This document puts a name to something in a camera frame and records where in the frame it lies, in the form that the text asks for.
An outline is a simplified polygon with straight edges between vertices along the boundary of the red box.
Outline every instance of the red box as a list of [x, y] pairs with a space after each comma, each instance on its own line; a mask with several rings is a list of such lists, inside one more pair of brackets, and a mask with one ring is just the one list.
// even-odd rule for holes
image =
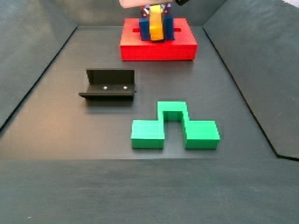
[[174, 40], [141, 41], [138, 19], [126, 18], [120, 40], [121, 60], [193, 60], [197, 43], [185, 18], [173, 19]]

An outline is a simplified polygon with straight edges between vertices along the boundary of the block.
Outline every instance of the block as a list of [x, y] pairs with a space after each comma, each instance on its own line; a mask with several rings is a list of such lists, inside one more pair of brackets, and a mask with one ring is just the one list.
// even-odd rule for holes
[[150, 33], [149, 33], [149, 19], [148, 17], [138, 18], [138, 28], [140, 28], [140, 37], [142, 41], [150, 40]]
[[161, 149], [164, 147], [164, 122], [178, 121], [182, 128], [184, 148], [216, 149], [220, 134], [213, 121], [190, 121], [184, 101], [158, 101], [157, 120], [133, 120], [132, 148]]
[[161, 121], [133, 120], [132, 148], [161, 149], [164, 147], [164, 124]]
[[197, 43], [185, 18], [173, 19], [173, 37], [162, 43], [142, 41], [138, 19], [126, 18], [118, 45], [121, 60], [193, 60]]
[[184, 124], [184, 148], [213, 150], [220, 142], [220, 134], [213, 121], [188, 121]]
[[164, 40], [173, 40], [173, 16], [162, 16], [162, 38]]
[[164, 24], [160, 5], [152, 5], [149, 7], [149, 34], [152, 41], [164, 39]]

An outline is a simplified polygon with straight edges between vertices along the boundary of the green l-shaped block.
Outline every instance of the green l-shaped block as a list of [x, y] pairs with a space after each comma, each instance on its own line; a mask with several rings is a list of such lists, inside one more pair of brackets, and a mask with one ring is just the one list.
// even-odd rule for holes
[[220, 141], [213, 121], [190, 121], [184, 101], [158, 101], [157, 120], [133, 120], [132, 148], [161, 149], [164, 147], [164, 122], [181, 122], [185, 149], [216, 149]]

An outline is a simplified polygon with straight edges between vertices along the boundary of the black metal bracket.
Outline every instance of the black metal bracket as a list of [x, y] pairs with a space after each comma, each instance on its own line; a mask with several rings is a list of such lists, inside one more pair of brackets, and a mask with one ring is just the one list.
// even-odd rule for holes
[[134, 70], [86, 69], [87, 90], [78, 95], [86, 99], [134, 97]]

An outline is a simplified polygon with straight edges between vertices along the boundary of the yellow object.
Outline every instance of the yellow object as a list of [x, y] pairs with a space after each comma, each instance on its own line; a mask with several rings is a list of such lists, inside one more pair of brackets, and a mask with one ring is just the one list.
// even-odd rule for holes
[[149, 34], [150, 40], [164, 39], [164, 24], [160, 4], [149, 6]]

